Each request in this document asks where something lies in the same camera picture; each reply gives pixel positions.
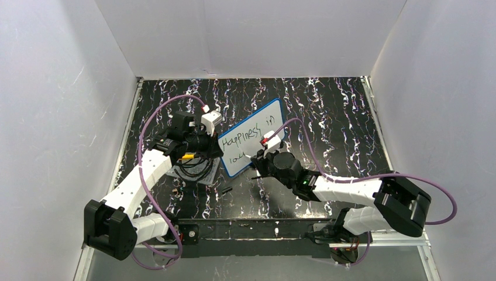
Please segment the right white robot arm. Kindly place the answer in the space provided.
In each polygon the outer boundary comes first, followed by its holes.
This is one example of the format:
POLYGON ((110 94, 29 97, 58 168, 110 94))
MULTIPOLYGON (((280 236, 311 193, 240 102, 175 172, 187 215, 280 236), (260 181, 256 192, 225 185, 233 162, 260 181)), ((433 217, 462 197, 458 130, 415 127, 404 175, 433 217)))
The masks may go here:
POLYGON ((317 232, 326 239, 357 237, 386 229, 409 237, 423 233, 431 197, 404 177, 331 181, 320 172, 304 169, 290 152, 259 150, 250 160, 260 177, 277 179, 304 201, 340 201, 361 206, 342 209, 334 223, 317 232))

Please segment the blue framed whiteboard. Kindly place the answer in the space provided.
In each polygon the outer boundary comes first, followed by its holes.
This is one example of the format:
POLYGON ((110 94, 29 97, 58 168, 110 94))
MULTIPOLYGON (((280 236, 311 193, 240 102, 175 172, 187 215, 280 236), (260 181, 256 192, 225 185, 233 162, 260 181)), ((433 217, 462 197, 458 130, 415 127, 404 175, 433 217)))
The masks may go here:
POLYGON ((236 177, 251 164, 243 152, 255 155, 263 148, 260 143, 263 135, 276 131, 284 122, 282 101, 276 98, 221 134, 218 138, 224 152, 221 162, 228 177, 236 177))

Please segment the black marker cap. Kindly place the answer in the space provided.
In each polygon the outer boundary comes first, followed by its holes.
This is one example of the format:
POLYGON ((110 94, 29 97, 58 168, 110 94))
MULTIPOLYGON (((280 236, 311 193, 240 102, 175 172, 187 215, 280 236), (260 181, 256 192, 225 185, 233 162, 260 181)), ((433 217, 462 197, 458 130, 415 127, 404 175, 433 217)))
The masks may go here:
POLYGON ((221 194, 226 194, 228 192, 232 191, 232 187, 226 187, 221 191, 221 194))

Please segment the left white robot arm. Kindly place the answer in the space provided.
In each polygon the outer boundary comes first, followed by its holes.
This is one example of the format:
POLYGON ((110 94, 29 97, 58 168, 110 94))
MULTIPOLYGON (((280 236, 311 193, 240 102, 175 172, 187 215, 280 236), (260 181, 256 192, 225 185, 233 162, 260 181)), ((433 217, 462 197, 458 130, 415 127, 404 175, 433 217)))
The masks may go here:
POLYGON ((153 188, 187 153, 205 160, 220 158, 216 125, 222 120, 217 111, 194 114, 177 111, 171 125, 156 135, 142 154, 142 164, 133 170, 102 200, 90 200, 84 208, 84 244, 117 260, 126 259, 137 244, 167 235, 172 225, 157 210, 135 218, 135 212, 147 196, 143 188, 153 188))

